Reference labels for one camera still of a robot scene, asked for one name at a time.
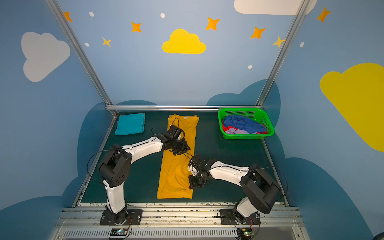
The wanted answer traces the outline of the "yellow printed t-shirt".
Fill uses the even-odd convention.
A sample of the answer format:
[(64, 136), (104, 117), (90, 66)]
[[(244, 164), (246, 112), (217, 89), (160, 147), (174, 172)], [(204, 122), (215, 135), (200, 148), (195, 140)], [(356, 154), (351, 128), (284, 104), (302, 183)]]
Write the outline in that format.
[(174, 155), (165, 151), (162, 159), (162, 166), (159, 179), (158, 199), (179, 199), (193, 198), (193, 190), (190, 189), (189, 176), (192, 173), (188, 170), (190, 158), (195, 154), (195, 142), (199, 117), (171, 115), (168, 118), (168, 128), (171, 124), (181, 128), (185, 134), (185, 140), (190, 150), (185, 155)]

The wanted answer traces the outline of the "green plastic laundry basket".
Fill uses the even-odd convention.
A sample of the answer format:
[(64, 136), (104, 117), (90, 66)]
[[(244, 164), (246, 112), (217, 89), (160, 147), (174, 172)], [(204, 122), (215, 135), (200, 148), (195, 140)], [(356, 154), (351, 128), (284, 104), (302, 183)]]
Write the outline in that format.
[[(266, 135), (228, 135), (222, 129), (222, 120), (230, 115), (238, 115), (248, 117), (267, 128), (268, 134)], [(270, 137), (275, 133), (275, 129), (272, 125), (272, 122), (268, 116), (268, 114), (261, 109), (221, 109), (218, 111), (219, 125), (220, 130), (223, 134), (223, 137), (227, 140), (256, 140), (256, 139), (264, 139), (266, 137)]]

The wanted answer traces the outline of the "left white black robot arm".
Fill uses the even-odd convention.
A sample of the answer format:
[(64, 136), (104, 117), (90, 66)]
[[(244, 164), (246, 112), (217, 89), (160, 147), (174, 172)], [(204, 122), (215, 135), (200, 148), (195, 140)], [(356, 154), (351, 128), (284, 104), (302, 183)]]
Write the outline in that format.
[(101, 226), (139, 225), (143, 211), (138, 211), (137, 220), (130, 213), (124, 196), (124, 183), (127, 180), (131, 165), (148, 155), (162, 151), (170, 151), (175, 156), (184, 155), (190, 150), (185, 139), (185, 132), (178, 124), (172, 124), (162, 134), (153, 134), (145, 141), (132, 145), (113, 145), (99, 164), (100, 182), (106, 190), (107, 204), (102, 213)]

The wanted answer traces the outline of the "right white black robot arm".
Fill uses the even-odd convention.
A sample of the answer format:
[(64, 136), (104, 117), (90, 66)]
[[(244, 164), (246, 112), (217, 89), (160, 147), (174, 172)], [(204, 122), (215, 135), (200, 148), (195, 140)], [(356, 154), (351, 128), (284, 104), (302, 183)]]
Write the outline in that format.
[(254, 164), (251, 167), (232, 166), (220, 161), (205, 161), (193, 156), (188, 163), (190, 189), (203, 188), (208, 180), (221, 180), (242, 188), (245, 197), (232, 210), (221, 210), (222, 225), (260, 223), (260, 213), (268, 215), (274, 204), (284, 197), (279, 183)]

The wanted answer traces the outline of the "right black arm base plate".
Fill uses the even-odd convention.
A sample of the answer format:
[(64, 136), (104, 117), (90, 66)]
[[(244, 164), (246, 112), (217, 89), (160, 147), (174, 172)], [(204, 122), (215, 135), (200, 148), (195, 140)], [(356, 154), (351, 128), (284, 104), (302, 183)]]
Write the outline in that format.
[(261, 223), (259, 212), (255, 212), (249, 217), (243, 217), (233, 210), (221, 209), (219, 210), (218, 216), (220, 217), (222, 225), (259, 225)]

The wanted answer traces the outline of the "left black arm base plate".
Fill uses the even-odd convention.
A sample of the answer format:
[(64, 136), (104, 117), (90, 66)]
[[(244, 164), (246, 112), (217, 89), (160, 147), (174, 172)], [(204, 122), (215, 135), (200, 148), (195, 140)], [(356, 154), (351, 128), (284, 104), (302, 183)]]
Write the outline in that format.
[(109, 209), (103, 211), (100, 226), (138, 226), (142, 219), (142, 210), (122, 210), (114, 214)]

